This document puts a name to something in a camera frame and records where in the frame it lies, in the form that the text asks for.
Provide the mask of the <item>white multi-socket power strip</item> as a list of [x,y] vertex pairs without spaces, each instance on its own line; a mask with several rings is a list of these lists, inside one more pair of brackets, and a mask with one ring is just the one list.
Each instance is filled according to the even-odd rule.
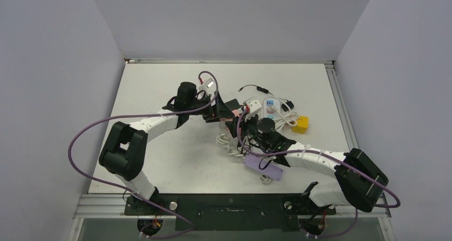
[[281,119],[281,102],[278,98],[268,96],[263,100],[262,113],[263,118],[273,120]]

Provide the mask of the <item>black plug adapter with cable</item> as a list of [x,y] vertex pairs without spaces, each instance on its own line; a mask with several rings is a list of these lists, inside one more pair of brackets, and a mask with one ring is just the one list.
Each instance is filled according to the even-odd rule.
[[[257,91],[274,97],[274,94],[271,93],[268,89],[263,88],[263,87],[258,86],[258,85],[255,85],[255,84],[244,85],[244,86],[242,86],[242,87],[240,87],[238,89],[238,92],[241,92],[246,87],[254,87],[254,88],[256,88]],[[281,107],[282,107],[284,112],[288,112],[289,110],[294,109],[294,104],[293,104],[292,101],[287,100],[287,99],[283,99],[283,98],[278,98],[278,99],[282,101],[282,106]]]

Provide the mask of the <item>yellow cube plug adapter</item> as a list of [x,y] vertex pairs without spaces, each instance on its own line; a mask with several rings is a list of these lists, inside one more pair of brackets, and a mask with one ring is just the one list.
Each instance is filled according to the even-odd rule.
[[309,118],[306,116],[300,116],[296,122],[295,126],[292,126],[291,131],[298,134],[305,134],[309,127]]

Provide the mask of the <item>pink cube socket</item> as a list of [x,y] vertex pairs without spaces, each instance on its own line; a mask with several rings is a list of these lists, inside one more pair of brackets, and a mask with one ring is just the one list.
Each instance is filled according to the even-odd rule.
[[228,123],[233,123],[234,118],[220,118],[220,123],[226,125]]

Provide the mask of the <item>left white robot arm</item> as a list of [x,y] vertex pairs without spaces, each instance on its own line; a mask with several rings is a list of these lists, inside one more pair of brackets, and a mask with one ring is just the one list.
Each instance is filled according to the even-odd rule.
[[175,130],[191,115],[201,115],[205,122],[219,122],[234,118],[240,108],[238,100],[222,100],[214,89],[191,82],[182,82],[156,117],[148,117],[129,124],[116,122],[101,150],[99,164],[119,178],[138,198],[138,208],[145,214],[158,210],[158,188],[144,174],[142,168],[148,142]]

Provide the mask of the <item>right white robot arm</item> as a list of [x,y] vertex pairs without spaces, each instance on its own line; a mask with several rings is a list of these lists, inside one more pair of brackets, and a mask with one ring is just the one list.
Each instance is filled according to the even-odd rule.
[[381,169],[358,148],[337,152],[304,145],[277,132],[271,118],[235,117],[226,121],[225,126],[239,144],[245,138],[256,142],[261,152],[248,150],[248,153],[263,158],[258,163],[262,169],[275,163],[335,179],[333,183],[317,183],[305,192],[301,206],[308,213],[333,204],[350,204],[360,211],[371,212],[379,206],[377,201],[389,183]]

